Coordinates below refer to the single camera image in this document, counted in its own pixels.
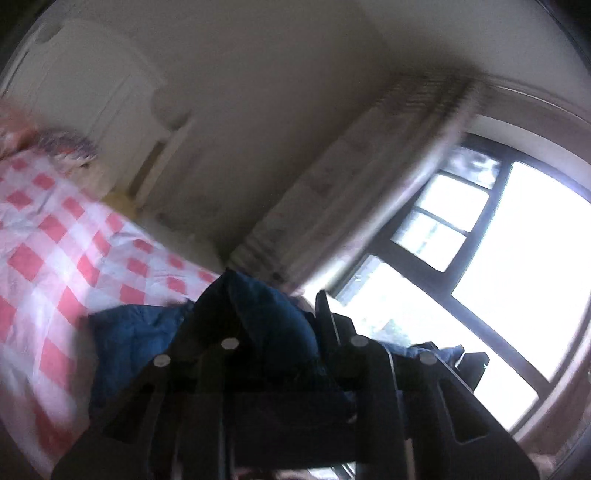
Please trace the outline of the colourful patterned pillow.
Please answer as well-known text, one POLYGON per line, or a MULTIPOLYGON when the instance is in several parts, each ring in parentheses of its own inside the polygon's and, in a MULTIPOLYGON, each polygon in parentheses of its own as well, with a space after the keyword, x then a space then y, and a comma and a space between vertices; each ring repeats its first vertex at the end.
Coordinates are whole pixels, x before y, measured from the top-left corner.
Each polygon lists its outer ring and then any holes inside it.
POLYGON ((52 157, 61 169, 82 167, 97 157, 97 147, 72 130, 40 129, 24 111, 1 99, 1 158, 27 148, 52 157))

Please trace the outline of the patterned beige curtain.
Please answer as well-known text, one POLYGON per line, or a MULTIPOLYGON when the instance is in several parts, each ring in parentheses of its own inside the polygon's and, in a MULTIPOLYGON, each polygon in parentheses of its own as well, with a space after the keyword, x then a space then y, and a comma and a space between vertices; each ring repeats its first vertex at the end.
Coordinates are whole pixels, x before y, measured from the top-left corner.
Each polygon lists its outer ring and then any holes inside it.
POLYGON ((229 267, 287 294, 331 281, 439 169, 488 93, 460 74, 398 77, 256 223, 229 267))

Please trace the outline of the brown wooden window sill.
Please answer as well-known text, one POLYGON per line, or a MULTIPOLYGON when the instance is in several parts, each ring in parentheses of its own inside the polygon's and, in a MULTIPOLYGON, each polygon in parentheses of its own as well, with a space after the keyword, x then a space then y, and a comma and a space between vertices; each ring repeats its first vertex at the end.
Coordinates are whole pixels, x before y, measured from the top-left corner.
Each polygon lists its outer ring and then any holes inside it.
POLYGON ((556 456, 590 423, 590 363, 582 365, 554 400, 515 435, 528 454, 556 456))

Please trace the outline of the dark framed window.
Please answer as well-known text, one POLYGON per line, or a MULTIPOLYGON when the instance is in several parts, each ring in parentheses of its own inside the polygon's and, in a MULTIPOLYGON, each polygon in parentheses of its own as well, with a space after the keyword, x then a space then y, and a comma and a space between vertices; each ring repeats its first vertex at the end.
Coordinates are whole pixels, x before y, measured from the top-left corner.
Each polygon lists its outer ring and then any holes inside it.
POLYGON ((589 175, 469 135, 331 292, 367 336, 486 353, 477 398, 523 438, 589 349, 589 175))

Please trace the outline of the pink white checkered bed sheet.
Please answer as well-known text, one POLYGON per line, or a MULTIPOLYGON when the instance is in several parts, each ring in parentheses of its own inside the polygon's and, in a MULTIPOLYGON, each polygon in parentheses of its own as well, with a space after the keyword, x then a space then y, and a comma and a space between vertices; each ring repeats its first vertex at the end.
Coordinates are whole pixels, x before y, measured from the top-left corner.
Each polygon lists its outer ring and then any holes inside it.
POLYGON ((27 150, 1 163, 1 421, 48 477, 88 423, 90 314, 197 298, 221 266, 171 250, 27 150))

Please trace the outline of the cream fluffy pillow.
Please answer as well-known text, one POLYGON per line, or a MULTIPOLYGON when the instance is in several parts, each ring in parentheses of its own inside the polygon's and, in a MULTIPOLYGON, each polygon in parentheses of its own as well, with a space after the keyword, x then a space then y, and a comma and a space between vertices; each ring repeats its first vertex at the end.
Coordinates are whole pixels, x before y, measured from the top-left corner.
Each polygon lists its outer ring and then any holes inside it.
POLYGON ((115 186, 115 179, 101 162, 92 161, 74 169, 70 179, 89 196, 102 199, 115 186))

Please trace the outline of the white wooden headboard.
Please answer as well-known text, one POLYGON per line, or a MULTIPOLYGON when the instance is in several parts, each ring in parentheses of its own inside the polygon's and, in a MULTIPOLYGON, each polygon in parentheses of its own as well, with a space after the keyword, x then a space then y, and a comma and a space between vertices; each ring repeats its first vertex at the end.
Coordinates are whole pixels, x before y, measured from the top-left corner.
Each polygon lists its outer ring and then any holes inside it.
POLYGON ((1 93, 48 126, 98 148, 117 189, 138 207, 193 126, 163 74, 132 42, 95 22, 43 22, 2 74, 1 93))

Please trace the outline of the yellow cushion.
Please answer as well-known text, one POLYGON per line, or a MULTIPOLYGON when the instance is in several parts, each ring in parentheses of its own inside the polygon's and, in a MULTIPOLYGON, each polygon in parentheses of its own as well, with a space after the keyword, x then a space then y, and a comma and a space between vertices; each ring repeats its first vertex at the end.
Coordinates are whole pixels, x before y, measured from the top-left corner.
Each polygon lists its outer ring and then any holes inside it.
POLYGON ((123 192, 112 190, 102 198, 102 202, 132 221, 137 220, 140 216, 140 208, 132 198, 123 192))

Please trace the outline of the blue quilted puffer jacket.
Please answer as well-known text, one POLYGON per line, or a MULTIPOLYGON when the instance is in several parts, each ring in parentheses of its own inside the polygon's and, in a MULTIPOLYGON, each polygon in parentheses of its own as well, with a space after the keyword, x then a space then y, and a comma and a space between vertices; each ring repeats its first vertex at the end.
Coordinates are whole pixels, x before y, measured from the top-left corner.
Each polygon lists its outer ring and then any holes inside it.
POLYGON ((236 398, 278 423, 339 423, 356 414, 353 395, 329 379, 314 314, 286 295, 228 270, 196 301, 177 306, 121 305, 89 317, 98 356, 88 414, 96 419, 177 333, 198 352, 238 339, 226 378, 236 398))

